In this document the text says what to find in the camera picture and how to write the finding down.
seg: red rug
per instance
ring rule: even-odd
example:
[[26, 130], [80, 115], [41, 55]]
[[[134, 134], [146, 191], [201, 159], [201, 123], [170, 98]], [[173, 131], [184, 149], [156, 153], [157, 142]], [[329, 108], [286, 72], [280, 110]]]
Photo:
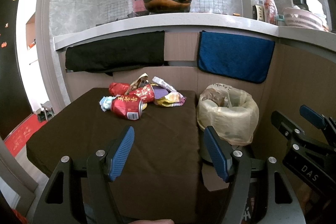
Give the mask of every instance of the red rug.
[[46, 121], [39, 122], [37, 115], [31, 115], [6, 140], [5, 145], [15, 157], [25, 146], [29, 138], [43, 126]]

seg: red wrapper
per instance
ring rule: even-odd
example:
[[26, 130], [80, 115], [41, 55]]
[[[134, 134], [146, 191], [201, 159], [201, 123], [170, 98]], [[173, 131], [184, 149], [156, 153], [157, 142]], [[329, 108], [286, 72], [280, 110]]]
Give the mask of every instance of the red wrapper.
[[137, 120], [142, 115], [143, 101], [134, 94], [122, 95], [112, 101], [111, 110], [128, 120]]
[[145, 85], [142, 88], [130, 91], [129, 94], [135, 94], [136, 96], [141, 98], [144, 103], [153, 102], [155, 100], [154, 91], [150, 84]]
[[111, 83], [109, 87], [109, 92], [112, 96], [124, 95], [129, 88], [127, 83]]

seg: plastic basket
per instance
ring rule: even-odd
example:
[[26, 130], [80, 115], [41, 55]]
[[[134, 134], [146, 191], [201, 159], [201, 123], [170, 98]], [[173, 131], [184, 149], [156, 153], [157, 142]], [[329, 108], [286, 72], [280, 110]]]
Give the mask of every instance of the plastic basket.
[[285, 8], [283, 15], [287, 26], [323, 31], [322, 20], [309, 11]]

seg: frying pan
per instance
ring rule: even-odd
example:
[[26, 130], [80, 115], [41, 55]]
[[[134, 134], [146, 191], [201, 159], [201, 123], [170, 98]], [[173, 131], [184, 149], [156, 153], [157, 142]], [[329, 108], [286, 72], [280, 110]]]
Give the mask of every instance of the frying pan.
[[191, 0], [143, 0], [151, 13], [188, 13]]

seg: silver screw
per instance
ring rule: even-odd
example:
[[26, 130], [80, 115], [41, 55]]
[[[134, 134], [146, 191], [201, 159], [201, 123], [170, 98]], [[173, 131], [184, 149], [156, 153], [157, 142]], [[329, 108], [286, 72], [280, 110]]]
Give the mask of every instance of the silver screw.
[[236, 157], [241, 157], [243, 155], [243, 153], [239, 150], [235, 150], [235, 151], [233, 151], [233, 155], [235, 155]]
[[98, 151], [96, 152], [96, 155], [97, 155], [98, 157], [102, 157], [102, 156], [105, 155], [105, 151], [104, 151], [104, 150], [98, 150]]
[[277, 162], [277, 159], [274, 158], [274, 157], [269, 157], [269, 158], [268, 158], [268, 161], [269, 161], [270, 163], [274, 164], [274, 163]]
[[61, 158], [62, 162], [68, 162], [70, 160], [69, 156], [64, 156], [63, 158]]

